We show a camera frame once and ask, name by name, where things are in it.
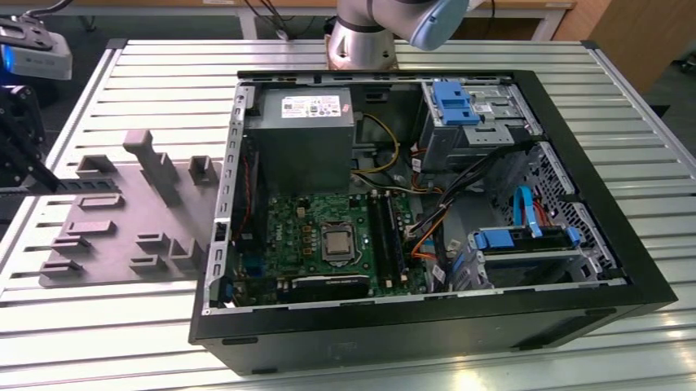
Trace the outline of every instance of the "floor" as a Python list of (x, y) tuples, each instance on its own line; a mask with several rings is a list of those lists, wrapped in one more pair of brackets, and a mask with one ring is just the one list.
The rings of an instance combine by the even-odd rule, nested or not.
[[(57, 82), (59, 100), (41, 111), (49, 143), (60, 133), (63, 124), (73, 109), (75, 102), (89, 79), (109, 38), (129, 39), (239, 39), (242, 31), (234, 17), (132, 17), (96, 18), (96, 31), (87, 33), (75, 17), (55, 16), (45, 21), (49, 31), (61, 34), (73, 52), (73, 79)], [(296, 17), (287, 22), (292, 31), (302, 32), (302, 38), (323, 37), (323, 18)], [(259, 27), (260, 38), (276, 38), (267, 26)], [(676, 136), (696, 154), (696, 72), (680, 73), (678, 67), (669, 67), (645, 95), (646, 102), (670, 105), (664, 122)], [(0, 237), (6, 230), (20, 199), (0, 199)]]

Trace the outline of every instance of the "slotted metal table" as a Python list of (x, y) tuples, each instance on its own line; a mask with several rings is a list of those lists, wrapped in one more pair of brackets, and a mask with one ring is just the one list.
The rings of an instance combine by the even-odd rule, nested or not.
[[(402, 69), (538, 74), (680, 300), (558, 349), (240, 378), (187, 342), (195, 281), (44, 289), (37, 270), (71, 197), (28, 198), (0, 246), (0, 389), (693, 389), (696, 162), (600, 50), (576, 42), (398, 45)], [(319, 69), (324, 44), (129, 41), (107, 49), (48, 158), (132, 161), (151, 129), (175, 160), (224, 153), (236, 71)]]

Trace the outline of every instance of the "gray robot arm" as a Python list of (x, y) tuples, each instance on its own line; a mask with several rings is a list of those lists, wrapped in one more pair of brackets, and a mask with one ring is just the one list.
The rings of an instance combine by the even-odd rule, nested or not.
[(395, 61), (394, 36), (433, 51), (451, 37), (467, 0), (339, 0), (328, 56), (339, 69), (385, 69)]

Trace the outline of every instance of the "sticker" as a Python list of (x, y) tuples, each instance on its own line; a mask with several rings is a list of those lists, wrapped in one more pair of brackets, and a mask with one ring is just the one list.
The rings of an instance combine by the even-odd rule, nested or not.
[(445, 271), (438, 265), (433, 266), (433, 275), (441, 283), (445, 283)]
[(413, 165), (413, 171), (419, 173), (421, 172), (421, 160), (419, 159), (411, 159), (411, 165)]
[(451, 239), (447, 245), (447, 251), (458, 251), (461, 248), (461, 242), (458, 240)]
[(283, 98), (283, 118), (323, 118), (340, 115), (338, 95)]
[(493, 108), (485, 103), (474, 104), (474, 112), (493, 112)]

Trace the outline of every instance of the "cable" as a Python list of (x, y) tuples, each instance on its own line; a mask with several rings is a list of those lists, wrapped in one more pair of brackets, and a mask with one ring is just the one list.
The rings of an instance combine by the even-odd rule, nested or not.
[(389, 136), (391, 137), (391, 141), (394, 142), (394, 155), (391, 156), (391, 160), (389, 161), (389, 163), (386, 165), (383, 165), (382, 167), (376, 167), (374, 169), (356, 169), (352, 171), (355, 174), (374, 174), (374, 173), (378, 173), (379, 171), (385, 171), (386, 169), (391, 168), (391, 166), (398, 161), (398, 159), (399, 159), (399, 142), (395, 139), (394, 131), (383, 124), (383, 122), (379, 121), (379, 119), (375, 116), (372, 116), (371, 114), (363, 114), (363, 117), (370, 118), (372, 121), (376, 122), (376, 124), (383, 129), (383, 131), (387, 132)]
[(435, 254), (433, 253), (415, 253), (413, 255), (414, 258), (421, 258), (421, 259), (430, 259), (431, 261), (437, 261), (437, 258), (435, 258)]
[(490, 0), (490, 18), (489, 18), (489, 26), (486, 27), (486, 33), (482, 35), (482, 39), (489, 37), (490, 28), (493, 27), (493, 21), (495, 20), (495, 0)]
[(539, 141), (545, 141), (546, 138), (543, 136), (531, 136), (529, 140), (522, 141), (518, 144), (509, 145), (505, 147), (498, 147), (494, 151), (491, 151), (483, 158), (481, 158), (473, 165), (465, 169), (457, 178), (450, 183), (447, 189), (445, 189), (441, 198), (437, 202), (438, 208), (430, 214), (430, 216), (423, 219), (421, 222), (415, 223), (415, 225), (409, 230), (410, 232), (415, 232), (431, 221), (434, 221), (442, 213), (445, 213), (454, 201), (454, 197), (457, 194), (465, 190), (470, 185), (481, 180), (485, 176), (489, 168), (493, 167), (494, 162), (503, 156), (509, 155), (513, 152), (525, 151), (531, 148)]
[(248, 2), (248, 0), (243, 0), (243, 2), (244, 2), (244, 4), (247, 5), (247, 7), (248, 7), (248, 9), (251, 10), (251, 12), (254, 12), (254, 15), (256, 15), (256, 17), (258, 17), (259, 19), (262, 19), (262, 20), (263, 20), (268, 25), (271, 25), (271, 27), (272, 27), (274, 29), (276, 29), (276, 30), (283, 30), (283, 31), (284, 31), (284, 27), (283, 27), (280, 24), (278, 24), (278, 22), (276, 22), (272, 18), (267, 17), (266, 15), (262, 15), (262, 14), (256, 11), (256, 9), (254, 8), (254, 6), (252, 6), (251, 3)]
[(243, 169), (244, 169), (244, 190), (246, 190), (246, 196), (247, 196), (247, 211), (243, 215), (242, 225), (239, 226), (239, 231), (236, 232), (236, 235), (234, 235), (231, 241), (235, 242), (236, 239), (239, 239), (239, 236), (242, 235), (243, 228), (247, 225), (247, 220), (251, 218), (251, 173), (248, 169), (248, 160), (247, 157), (243, 157)]
[(308, 21), (308, 24), (307, 24), (306, 28), (298, 34), (295, 34), (295, 38), (299, 38), (302, 35), (304, 35), (304, 33), (312, 27), (312, 24), (314, 24), (315, 20), (316, 20), (316, 16), (312, 16), (312, 19)]
[(418, 249), (421, 248), (421, 246), (423, 245), (425, 243), (425, 240), (427, 239), (427, 237), (433, 234), (433, 231), (435, 230), (435, 228), (442, 224), (442, 220), (445, 220), (445, 216), (447, 214), (442, 214), (442, 217), (439, 217), (439, 219), (433, 223), (433, 226), (430, 227), (430, 229), (427, 230), (427, 232), (425, 232), (425, 235), (423, 237), (421, 238), (421, 240), (418, 241), (418, 243), (415, 244), (415, 246), (413, 247), (413, 250), (411, 250), (411, 257), (423, 257), (426, 256), (426, 254), (422, 254), (418, 252)]
[(380, 185), (379, 183), (371, 181), (364, 175), (362, 174), (358, 174), (358, 173), (352, 173), (352, 175), (363, 182), (366, 183), (367, 185), (378, 188), (378, 189), (386, 189), (386, 190), (397, 190), (397, 191), (403, 191), (405, 193), (410, 193), (410, 194), (427, 194), (425, 191), (414, 191), (411, 189), (406, 189), (405, 187), (398, 187), (398, 186), (385, 186), (385, 185)]
[[(414, 172), (411, 175), (411, 189), (415, 191), (430, 191), (426, 187), (418, 186), (418, 172)], [(433, 187), (433, 192), (442, 194), (442, 189), (439, 187)]]
[(279, 32), (283, 32), (284, 35), (287, 36), (287, 39), (290, 39), (290, 40), (300, 37), (308, 31), (308, 29), (312, 27), (314, 21), (316, 20), (316, 16), (312, 16), (312, 18), (311, 18), (306, 28), (299, 33), (294, 33), (290, 30), (290, 28), (288, 28), (288, 26), (287, 26), (287, 24), (284, 22), (290, 22), (295, 17), (291, 16), (290, 18), (284, 19), (280, 16), (280, 14), (278, 13), (278, 9), (272, 5), (271, 0), (259, 0), (259, 2), (263, 5), (263, 7), (266, 7), (268, 12), (271, 12), (271, 16), (262, 15), (256, 11), (256, 9), (254, 8), (254, 6), (248, 2), (248, 0), (243, 0), (243, 2), (247, 5), (248, 9), (254, 12), (254, 15), (256, 15), (256, 17), (259, 19), (264, 20), (266, 24), (268, 24), (272, 29), (275, 29)]
[(546, 210), (543, 209), (543, 206), (541, 205), (539, 201), (534, 201), (534, 207), (538, 210), (539, 213), (539, 219), (543, 226), (551, 225), (551, 220), (547, 218)]
[(57, 11), (63, 10), (67, 6), (69, 6), (72, 2), (73, 0), (60, 0), (48, 8), (39, 8), (36, 10), (26, 11), (24, 13), (24, 16), (29, 18), (39, 18), (40, 16), (55, 14)]
[(438, 280), (438, 284), (434, 285), (435, 292), (446, 292), (449, 290), (449, 281), (451, 273), (451, 262), (447, 258), (447, 249), (445, 248), (445, 225), (439, 224), (433, 230), (433, 246), (435, 247), (435, 259), (437, 265), (445, 272), (445, 280)]

